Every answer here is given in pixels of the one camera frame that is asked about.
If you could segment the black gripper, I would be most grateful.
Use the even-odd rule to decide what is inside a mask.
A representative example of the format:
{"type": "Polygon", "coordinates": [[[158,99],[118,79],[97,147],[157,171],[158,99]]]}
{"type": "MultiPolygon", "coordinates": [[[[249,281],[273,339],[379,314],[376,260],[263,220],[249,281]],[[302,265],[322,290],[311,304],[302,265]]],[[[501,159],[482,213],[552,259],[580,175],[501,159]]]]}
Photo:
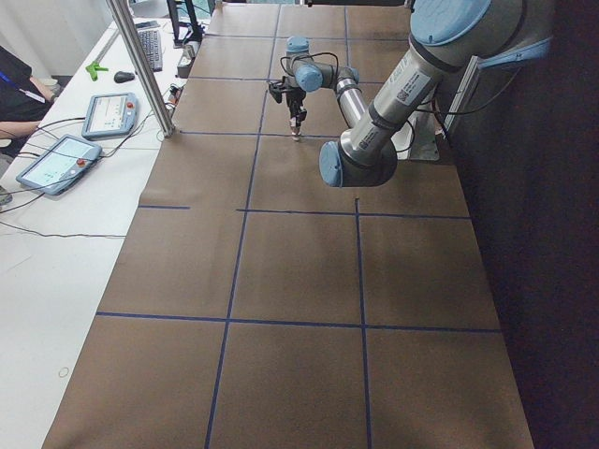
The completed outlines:
{"type": "Polygon", "coordinates": [[[301,124],[307,117],[307,109],[303,106],[306,93],[301,88],[289,87],[285,91],[286,104],[291,116],[289,123],[291,128],[301,128],[301,124]]]}

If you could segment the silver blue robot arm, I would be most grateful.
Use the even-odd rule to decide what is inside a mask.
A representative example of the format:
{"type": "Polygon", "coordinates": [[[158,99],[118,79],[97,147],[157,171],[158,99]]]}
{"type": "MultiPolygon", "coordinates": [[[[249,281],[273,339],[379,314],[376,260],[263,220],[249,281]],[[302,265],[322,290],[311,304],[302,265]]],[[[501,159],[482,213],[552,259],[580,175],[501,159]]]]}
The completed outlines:
{"type": "Polygon", "coordinates": [[[552,1],[409,1],[409,49],[370,104],[358,87],[358,72],[339,63],[321,64],[303,36],[292,36],[280,63],[281,80],[269,85],[285,102],[294,138],[307,111],[306,94],[331,89],[348,125],[319,155],[323,181],[331,187],[374,187],[394,174],[392,138],[409,123],[431,90],[472,57],[487,66],[519,66],[545,57],[552,39],[552,1]]]}

